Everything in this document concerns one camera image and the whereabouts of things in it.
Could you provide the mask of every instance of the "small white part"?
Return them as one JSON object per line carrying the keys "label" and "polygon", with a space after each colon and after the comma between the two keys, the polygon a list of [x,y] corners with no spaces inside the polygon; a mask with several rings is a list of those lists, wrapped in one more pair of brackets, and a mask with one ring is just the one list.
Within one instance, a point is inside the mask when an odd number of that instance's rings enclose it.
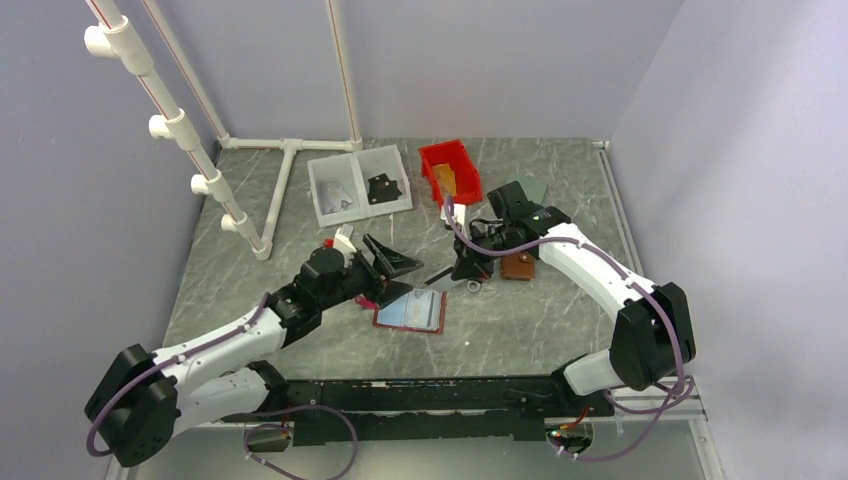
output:
{"label": "small white part", "polygon": [[336,230],[336,234],[333,236],[333,248],[342,252],[345,258],[345,267],[349,267],[351,262],[353,262],[353,254],[356,253],[356,247],[353,246],[353,242],[350,240],[350,236],[353,235],[353,225],[344,224]]}
{"label": "small white part", "polygon": [[123,15],[121,18],[120,24],[112,25],[112,28],[100,24],[100,29],[127,71],[138,77],[147,75],[153,70],[153,57],[141,43],[141,38],[129,19]]}
{"label": "small white part", "polygon": [[[441,218],[442,221],[445,222],[445,225],[450,227],[450,224],[448,223],[448,217],[447,217],[447,213],[446,213],[445,209],[446,209],[446,206],[442,205],[442,209],[439,212],[439,218]],[[461,203],[455,203],[453,205],[453,221],[456,223],[456,225],[459,227],[459,229],[462,230],[462,233],[468,232],[468,228],[465,225],[465,210],[466,210],[466,206],[461,204]]]}
{"label": "small white part", "polygon": [[190,152],[200,147],[200,135],[194,129],[185,110],[179,109],[180,114],[176,118],[165,120],[165,126],[171,132],[171,137],[177,142],[182,150]]}
{"label": "small white part", "polygon": [[196,173],[191,176],[191,193],[195,195],[209,195],[209,187],[203,175]]}
{"label": "small white part", "polygon": [[577,360],[565,367],[563,375],[574,393],[581,396],[624,384],[612,368],[608,349]]}
{"label": "small white part", "polygon": [[178,398],[180,416],[173,436],[227,415],[256,411],[267,396],[265,381],[249,368],[209,380],[191,395]]}
{"label": "small white part", "polygon": [[[185,344],[156,350],[154,363],[161,363],[174,355],[180,355],[188,349],[218,338],[233,329],[241,328],[255,310],[254,308],[238,320],[185,342]],[[260,355],[279,350],[285,339],[286,329],[280,325],[280,317],[270,308],[266,308],[248,332],[239,333],[215,347],[194,355],[189,359],[189,362],[166,367],[162,370],[162,374],[166,377],[173,376],[176,379],[174,388],[177,389],[178,402],[181,402],[182,398],[191,395],[201,385],[220,377],[224,372],[240,368]]]}
{"label": "small white part", "polygon": [[85,41],[85,48],[88,53],[95,57],[118,58],[118,54],[112,49],[112,45],[106,39],[106,35],[103,35],[103,30],[99,26],[92,25],[86,28],[83,41]]}
{"label": "small white part", "polygon": [[153,138],[164,138],[171,140],[174,138],[171,131],[168,130],[168,125],[165,124],[165,117],[162,115],[153,115],[147,122],[147,130]]}
{"label": "small white part", "polygon": [[[545,238],[571,237],[583,245],[593,245],[591,240],[573,223],[561,223],[550,230]],[[564,273],[585,290],[612,321],[626,300],[639,300],[642,296],[628,288],[625,281],[603,259],[586,248],[571,243],[550,242],[539,245],[539,258]],[[653,282],[619,264],[632,283],[638,283],[648,293],[654,291]]]}

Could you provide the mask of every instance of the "red frame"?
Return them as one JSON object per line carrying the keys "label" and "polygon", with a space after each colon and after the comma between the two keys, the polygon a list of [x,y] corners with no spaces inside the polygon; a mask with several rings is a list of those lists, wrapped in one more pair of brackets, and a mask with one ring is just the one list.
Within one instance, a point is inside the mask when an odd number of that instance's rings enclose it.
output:
{"label": "red frame", "polygon": [[442,197],[433,167],[447,163],[456,176],[456,197],[453,201],[462,205],[471,205],[483,200],[483,186],[480,183],[480,172],[474,167],[474,162],[468,156],[465,145],[460,140],[428,145],[418,149],[421,154],[421,175],[427,177],[430,183],[433,200],[442,207]]}
{"label": "red frame", "polygon": [[445,330],[445,307],[448,304],[448,294],[446,292],[442,292],[442,309],[439,312],[439,328],[436,330],[424,330],[422,328],[413,328],[413,327],[395,327],[394,325],[381,325],[377,323],[377,314],[380,313],[379,309],[374,310],[374,316],[371,319],[371,325],[380,328],[393,328],[395,330],[404,330],[407,332],[418,332],[418,333],[438,333],[441,334]]}

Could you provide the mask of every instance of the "white wall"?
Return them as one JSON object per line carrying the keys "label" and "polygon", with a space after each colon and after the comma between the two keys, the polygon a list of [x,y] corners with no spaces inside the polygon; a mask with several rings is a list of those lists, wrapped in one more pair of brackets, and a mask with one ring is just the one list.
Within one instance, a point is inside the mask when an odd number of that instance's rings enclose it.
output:
{"label": "white wall", "polygon": [[[155,40],[138,5],[125,13]],[[4,480],[103,477],[83,407],[121,349],[161,345],[200,206],[190,160],[147,133],[147,94],[120,61],[86,51],[95,23],[83,0],[7,2],[0,15]],[[150,46],[211,145],[164,46]]]}
{"label": "white wall", "polygon": [[[325,2],[160,0],[228,128],[349,136]],[[367,137],[609,138],[682,0],[345,0]]]}
{"label": "white wall", "polygon": [[612,139],[730,478],[848,478],[848,4],[687,0]]}

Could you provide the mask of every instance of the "red part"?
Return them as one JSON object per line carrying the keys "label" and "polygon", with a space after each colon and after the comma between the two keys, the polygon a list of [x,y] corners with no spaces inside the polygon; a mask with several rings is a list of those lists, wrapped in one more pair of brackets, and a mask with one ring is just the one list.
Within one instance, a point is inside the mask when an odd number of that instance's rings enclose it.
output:
{"label": "red part", "polygon": [[433,167],[447,163],[453,170],[456,178],[456,196],[454,203],[471,205],[483,200],[483,186],[480,183],[480,173],[474,168],[474,162],[468,156],[465,145],[460,140],[451,140],[445,143],[437,143],[418,149],[421,154],[421,175],[427,177],[430,183],[433,200],[439,204],[444,203],[442,191],[433,173]]}
{"label": "red part", "polygon": [[368,309],[368,310],[374,310],[375,312],[380,309],[379,307],[377,307],[376,303],[369,301],[363,295],[357,295],[357,296],[353,297],[353,302],[356,303],[357,305],[359,305],[362,308],[365,308],[365,309]]}

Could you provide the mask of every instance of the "cable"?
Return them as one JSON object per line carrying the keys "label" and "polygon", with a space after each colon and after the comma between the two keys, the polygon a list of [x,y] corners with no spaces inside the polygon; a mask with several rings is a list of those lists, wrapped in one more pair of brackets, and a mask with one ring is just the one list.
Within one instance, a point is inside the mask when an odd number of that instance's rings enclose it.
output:
{"label": "cable", "polygon": [[[487,256],[490,256],[490,257],[505,257],[505,256],[508,256],[508,255],[512,255],[514,253],[523,252],[523,251],[527,250],[528,248],[533,248],[533,247],[535,247],[537,245],[541,245],[543,243],[550,243],[550,242],[570,243],[572,245],[577,246],[578,248],[585,248],[586,250],[595,254],[597,257],[599,257],[601,260],[603,260],[607,265],[609,265],[621,277],[622,280],[626,280],[627,277],[629,276],[629,274],[618,264],[618,262],[616,262],[606,252],[604,252],[603,250],[601,250],[598,247],[595,247],[594,245],[591,245],[591,244],[588,244],[588,243],[583,243],[580,240],[578,240],[576,238],[572,238],[572,237],[538,238],[538,239],[533,240],[531,242],[525,243],[524,245],[521,245],[521,246],[518,246],[518,247],[515,247],[515,248],[506,249],[506,250],[488,250],[488,249],[485,249],[483,247],[480,247],[479,245],[475,245],[474,242],[472,242],[471,239],[466,237],[462,233],[462,231],[459,229],[459,227],[456,225],[456,222],[453,219],[453,197],[452,196],[447,195],[445,197],[444,205],[445,205],[445,213],[446,213],[445,218],[447,219],[447,222],[450,225],[451,229],[454,231],[454,234],[456,235],[456,237],[462,243],[464,243],[468,248],[474,250],[477,253],[481,253],[483,255],[487,255]],[[639,435],[639,437],[637,437],[636,440],[633,441],[633,443],[631,443],[628,447],[624,448],[620,452],[612,454],[612,455],[601,456],[601,457],[585,457],[585,456],[579,456],[577,453],[574,453],[573,458],[575,460],[579,459],[579,460],[583,460],[583,461],[587,461],[587,462],[604,462],[604,461],[610,461],[610,460],[617,460],[617,459],[627,455],[628,453],[635,450],[636,447],[638,447],[648,437],[648,435],[650,435],[650,433],[654,430],[654,427],[656,426],[660,417],[662,416],[663,412],[665,412],[669,408],[672,408],[672,407],[680,404],[680,402],[682,402],[683,400],[688,398],[689,395],[691,395],[692,390],[694,390],[694,388],[695,388],[694,379],[691,376],[685,376],[684,373],[683,373],[683,355],[680,351],[680,344],[677,341],[677,333],[674,330],[674,325],[672,325],[671,319],[668,317],[668,314],[665,312],[665,310],[662,308],[662,306],[659,304],[659,302],[657,302],[652,296],[650,296],[648,294],[648,292],[644,288],[642,288],[641,285],[639,285],[638,283],[632,282],[629,285],[629,287],[636,290],[636,292],[638,292],[639,295],[641,295],[648,302],[648,304],[651,306],[651,308],[653,308],[654,311],[657,312],[657,315],[659,315],[660,320],[662,321],[663,326],[665,327],[666,332],[668,333],[669,341],[671,342],[672,354],[674,356],[674,367],[675,367],[675,371],[677,373],[677,382],[675,383],[674,387],[672,387],[670,390],[667,391],[667,395],[666,395],[665,399],[663,400],[662,405],[660,405],[657,408],[647,409],[647,410],[644,410],[644,411],[633,410],[633,409],[629,409],[629,408],[626,408],[626,407],[622,408],[621,405],[619,405],[618,403],[616,403],[612,399],[609,392],[605,391],[604,394],[605,394],[605,397],[607,398],[607,400],[610,401],[611,404],[620,408],[622,411],[627,412],[627,413],[651,413],[651,412],[653,412],[653,413],[655,413],[654,418],[651,419],[650,423],[648,423],[648,426]],[[685,384],[686,380],[689,380],[689,388],[687,388],[684,391],[684,384]],[[678,394],[678,393],[681,394],[680,398],[678,398],[674,402],[671,402],[672,396],[675,395],[675,394]]]}
{"label": "cable", "polygon": [[88,450],[88,454],[92,457],[105,457],[106,455],[112,454],[111,448],[107,450],[98,450],[97,447],[94,445],[94,437],[97,434],[97,431],[100,430],[100,426],[103,425],[103,421],[106,419],[106,416],[109,415],[110,412],[112,412],[112,409],[115,408],[115,405],[117,405],[122,398],[124,398],[124,395],[126,395],[130,390],[135,388],[137,385],[139,385],[151,375],[157,372],[161,372],[162,370],[170,367],[171,365],[180,363],[180,358],[182,358],[182,361],[186,361],[189,358],[197,355],[198,353],[212,348],[216,345],[220,345],[221,343],[226,342],[227,340],[235,337],[239,333],[244,332],[245,325],[247,325],[248,327],[253,327],[253,325],[255,325],[256,322],[259,321],[259,317],[265,310],[265,306],[268,304],[269,296],[270,294],[268,292],[262,294],[262,298],[259,300],[259,305],[256,306],[256,310],[253,312],[250,318],[242,325],[239,325],[238,327],[221,335],[218,338],[213,338],[212,340],[209,340],[208,342],[200,344],[196,347],[190,348],[181,354],[174,355],[171,358],[165,360],[164,362],[148,368],[139,376],[127,382],[126,385],[124,385],[120,390],[118,390],[118,392],[115,393],[115,395],[113,395],[108,402],[106,402],[106,405],[104,405],[103,408],[100,409],[100,413],[98,413],[97,416],[94,417],[94,420],[91,422],[91,428],[88,430],[88,435],[85,439],[85,447]]}
{"label": "cable", "polygon": [[585,419],[586,415],[588,415],[588,414],[589,414],[589,406],[586,405],[586,408],[584,408],[583,411],[580,412],[580,415],[577,417],[577,420],[575,420],[571,423],[563,423],[562,425],[560,425],[559,429],[560,430],[570,430],[570,429],[576,427],[577,425],[580,425],[580,422],[582,422],[583,419]]}
{"label": "cable", "polygon": [[[299,407],[286,408],[284,410],[277,410],[277,411],[274,411],[274,412],[254,413],[253,415],[258,416],[258,417],[272,417],[272,416],[275,416],[275,415],[286,415],[286,414],[300,412],[300,411],[304,411],[304,410],[322,410],[322,411],[325,411],[325,412],[332,413],[333,415],[341,418],[342,421],[347,426],[348,430],[350,430],[350,436],[351,436],[351,439],[353,441],[353,453],[351,453],[351,455],[350,455],[350,460],[347,462],[347,465],[345,465],[345,467],[342,469],[341,472],[337,473],[336,475],[333,475],[332,477],[328,478],[327,480],[338,480],[338,479],[342,478],[343,476],[347,475],[347,472],[350,471],[350,469],[353,467],[353,463],[356,461],[356,454],[359,452],[359,437],[357,437],[357,435],[356,435],[356,429],[353,427],[353,423],[351,423],[350,419],[345,417],[342,412],[340,412],[340,411],[338,411],[334,408],[328,407],[326,405],[302,405],[302,406],[299,406]],[[255,427],[251,428],[250,430],[246,431],[244,433],[244,439],[243,439],[242,443],[243,443],[243,446],[244,446],[244,451],[245,451],[245,453],[247,453],[247,458],[250,458],[251,460],[253,460],[254,462],[256,462],[256,463],[258,463],[262,466],[270,468],[271,470],[279,473],[280,475],[291,478],[292,480],[306,480],[303,477],[299,477],[299,476],[297,476],[297,475],[295,475],[291,472],[283,470],[282,468],[278,467],[277,465],[265,460],[264,458],[262,458],[259,455],[256,455],[255,453],[250,451],[250,448],[249,448],[247,442],[248,442],[248,440],[250,440],[251,435],[253,435],[254,433],[256,433],[260,430],[280,430],[280,431],[283,431],[283,432],[287,432],[290,429],[287,428],[287,427],[283,427],[283,426],[281,426],[280,424],[277,424],[277,423],[263,423],[263,424],[257,425]]]}

